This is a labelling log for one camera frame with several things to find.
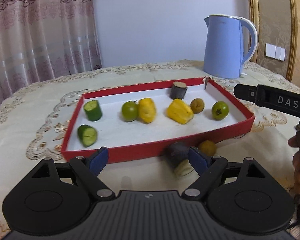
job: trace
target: wall switch panel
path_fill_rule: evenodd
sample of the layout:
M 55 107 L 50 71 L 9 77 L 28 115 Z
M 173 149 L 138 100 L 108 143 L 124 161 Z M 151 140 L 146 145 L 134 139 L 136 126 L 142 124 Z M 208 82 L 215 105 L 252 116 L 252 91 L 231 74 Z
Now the wall switch panel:
M 275 58 L 277 60 L 284 61 L 286 50 L 281 47 L 274 46 L 272 44 L 266 43 L 266 57 Z

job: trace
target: kettle handle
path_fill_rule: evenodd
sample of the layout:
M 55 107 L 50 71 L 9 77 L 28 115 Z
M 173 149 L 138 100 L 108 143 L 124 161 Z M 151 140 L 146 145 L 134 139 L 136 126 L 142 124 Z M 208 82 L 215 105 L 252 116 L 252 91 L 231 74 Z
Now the kettle handle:
M 250 47 L 247 55 L 245 55 L 243 57 L 243 59 L 242 59 L 241 64 L 243 65 L 249 59 L 252 58 L 254 52 L 257 49 L 257 46 L 258 46 L 258 34 L 257 34 L 256 26 L 253 24 L 252 21 L 250 21 L 250 20 L 248 20 L 246 18 L 243 18 L 243 17 L 240 17 L 239 19 L 240 19 L 241 25 L 245 26 L 249 30 L 250 35 L 251 35 L 251 47 Z

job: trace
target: table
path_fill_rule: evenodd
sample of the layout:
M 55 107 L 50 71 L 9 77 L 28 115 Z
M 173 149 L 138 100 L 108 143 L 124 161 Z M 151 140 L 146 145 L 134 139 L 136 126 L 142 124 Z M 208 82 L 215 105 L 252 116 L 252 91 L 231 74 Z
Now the table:
M 104 68 L 38 82 L 14 93 L 0 106 L 0 238 L 9 232 L 1 212 L 8 192 L 43 158 L 63 162 L 62 139 L 75 103 L 87 91 L 135 83 L 203 77 L 203 62 L 182 60 Z M 300 93 L 300 88 L 261 66 L 248 62 L 242 77 L 213 77 L 232 92 L 236 84 L 265 84 Z M 292 156 L 287 140 L 295 134 L 298 118 L 242 101 L 256 116 L 250 133 L 218 143 L 218 155 L 232 162 L 255 158 L 287 190 L 293 185 Z M 109 164 L 99 175 L 114 192 L 167 190 L 182 192 L 198 175 L 175 179 L 160 157 Z

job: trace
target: yellow fruit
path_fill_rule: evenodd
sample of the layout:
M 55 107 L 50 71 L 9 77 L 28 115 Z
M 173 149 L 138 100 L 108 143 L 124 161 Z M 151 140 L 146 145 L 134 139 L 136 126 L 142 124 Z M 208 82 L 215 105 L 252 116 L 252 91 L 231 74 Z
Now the yellow fruit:
M 216 154 L 217 146 L 212 141 L 204 141 L 199 144 L 198 149 L 207 156 L 213 156 Z
M 146 123 L 151 123 L 157 114 L 154 101 L 151 98 L 139 100 L 139 117 Z
M 190 107 L 194 114 L 201 113 L 204 109 L 204 101 L 201 98 L 196 98 L 191 101 Z
M 193 118 L 193 112 L 190 106 L 177 98 L 168 107 L 167 116 L 178 123 L 186 124 Z

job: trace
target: hand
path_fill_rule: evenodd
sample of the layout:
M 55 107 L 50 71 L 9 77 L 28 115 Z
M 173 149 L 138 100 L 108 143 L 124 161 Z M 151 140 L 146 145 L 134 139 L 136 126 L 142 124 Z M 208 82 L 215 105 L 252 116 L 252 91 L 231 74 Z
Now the hand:
M 288 140 L 288 144 L 291 147 L 299 147 L 297 138 L 294 136 Z M 297 152 L 292 159 L 292 164 L 294 167 L 294 191 L 296 194 L 300 195 L 300 152 Z

